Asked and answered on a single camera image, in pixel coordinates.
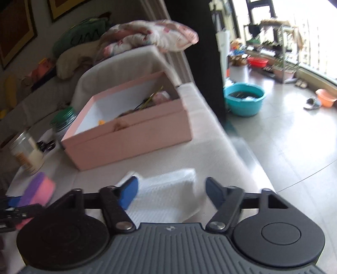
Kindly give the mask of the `gray slipper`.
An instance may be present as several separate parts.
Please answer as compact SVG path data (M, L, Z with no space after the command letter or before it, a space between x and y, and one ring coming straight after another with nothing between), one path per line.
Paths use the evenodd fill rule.
M303 108L307 111L309 110L317 110L320 109L322 106L321 101L318 98L315 97L310 97L306 100L305 105L303 106Z

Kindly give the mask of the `pink cardboard box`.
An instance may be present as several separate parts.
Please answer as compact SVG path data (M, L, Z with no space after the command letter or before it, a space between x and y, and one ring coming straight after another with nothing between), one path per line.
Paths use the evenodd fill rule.
M92 96L61 143L85 171L192 138L182 99L161 71Z

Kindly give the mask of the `green cushion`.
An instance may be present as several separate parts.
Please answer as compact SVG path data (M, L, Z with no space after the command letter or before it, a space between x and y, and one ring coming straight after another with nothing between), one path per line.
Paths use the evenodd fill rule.
M106 18L88 18L64 32L52 47L52 53L59 57L66 50L83 43L99 40L109 27Z

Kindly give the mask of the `beige sofa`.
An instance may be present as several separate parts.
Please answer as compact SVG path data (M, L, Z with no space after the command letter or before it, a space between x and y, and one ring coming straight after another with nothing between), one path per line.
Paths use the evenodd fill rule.
M62 106L79 111L95 94L128 81L164 71L175 86L182 84L174 68L155 46L145 46L109 58L69 80L54 77L21 101L1 120L1 141L33 127Z

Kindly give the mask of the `framed wall picture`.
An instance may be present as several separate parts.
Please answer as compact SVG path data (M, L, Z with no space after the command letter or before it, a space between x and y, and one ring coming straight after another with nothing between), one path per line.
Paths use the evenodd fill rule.
M1 66L5 70L37 37L31 1L1 1Z

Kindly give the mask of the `teal plastic basin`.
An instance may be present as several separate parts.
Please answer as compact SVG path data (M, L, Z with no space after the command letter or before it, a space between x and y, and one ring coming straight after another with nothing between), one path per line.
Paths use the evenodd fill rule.
M230 112L236 116L255 116L266 97L264 89L248 83L234 83L224 88L224 96Z

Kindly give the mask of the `white table cloth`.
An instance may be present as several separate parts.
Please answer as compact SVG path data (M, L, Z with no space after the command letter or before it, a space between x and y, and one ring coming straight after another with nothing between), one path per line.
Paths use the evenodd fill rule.
M215 208L205 193L207 177L213 177L224 186L241 187L247 192L272 189L268 180L253 177L198 88L187 83L178 87L178 93L189 115L193 133L191 142L83 172L75 167L64 150L56 148L47 155L41 168L56 184L52 199L57 200L73 188L96 192L104 186L117 184L128 172L147 178L193 168L197 174L196 196L201 208L189 221L205 225L215 214Z

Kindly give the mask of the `green lid glass jar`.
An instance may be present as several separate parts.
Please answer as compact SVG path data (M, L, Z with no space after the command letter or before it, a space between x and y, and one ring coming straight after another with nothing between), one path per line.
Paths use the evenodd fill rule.
M52 132L56 140L60 143L66 134L68 128L71 126L73 121L76 119L76 112L73 107L68 106L63 109L50 122Z

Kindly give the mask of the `floral pink blanket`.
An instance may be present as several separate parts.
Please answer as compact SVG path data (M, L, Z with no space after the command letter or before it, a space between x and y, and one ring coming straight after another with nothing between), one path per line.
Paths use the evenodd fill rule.
M116 24L100 38L100 57L98 62L144 46L157 47L155 31L150 28L150 21L135 20Z

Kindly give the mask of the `white waffle cloth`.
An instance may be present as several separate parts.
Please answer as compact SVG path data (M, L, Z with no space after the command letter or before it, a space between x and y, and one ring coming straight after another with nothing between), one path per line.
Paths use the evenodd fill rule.
M122 186L132 176L138 179L138 192L126 213L137 227L141 223L182 223L200 210L195 169L184 168L148 178L132 171L116 186Z

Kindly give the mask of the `beige curtain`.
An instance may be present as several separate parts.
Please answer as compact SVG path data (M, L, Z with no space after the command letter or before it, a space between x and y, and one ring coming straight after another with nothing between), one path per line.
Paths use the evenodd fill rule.
M155 31L157 47L166 53L183 83L193 82L193 74L185 55L185 49L199 42L198 34L188 26L171 20L164 1L141 1L144 12Z

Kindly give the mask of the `orange plastic basin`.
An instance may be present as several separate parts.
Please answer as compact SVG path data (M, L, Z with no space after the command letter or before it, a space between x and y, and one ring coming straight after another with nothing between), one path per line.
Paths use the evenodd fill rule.
M323 107L331 108L336 102L336 97L329 94L325 89L318 89L315 93Z

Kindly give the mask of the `metal shoe rack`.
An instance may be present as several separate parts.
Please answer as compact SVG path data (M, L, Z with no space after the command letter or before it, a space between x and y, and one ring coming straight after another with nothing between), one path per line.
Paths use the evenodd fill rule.
M261 73L283 84L297 81L303 45L296 27L272 18L244 25L243 34L248 56L265 60Z

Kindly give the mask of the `orange label glass jar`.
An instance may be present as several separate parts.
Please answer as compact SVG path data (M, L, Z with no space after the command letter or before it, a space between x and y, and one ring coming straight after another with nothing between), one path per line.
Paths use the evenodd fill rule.
M35 140L27 131L17 134L10 142L9 149L21 167L33 175L44 164L44 157Z

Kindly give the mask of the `pink purple sponge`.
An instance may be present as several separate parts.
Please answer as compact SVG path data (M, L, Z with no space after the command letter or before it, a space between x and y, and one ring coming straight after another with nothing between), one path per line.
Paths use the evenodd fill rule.
M44 172L37 173L15 205L15 208L19 210L22 207L29 207L28 212L24 212L26 218L19 220L15 228L22 229L30 220L40 214L51 200L54 191L55 183Z

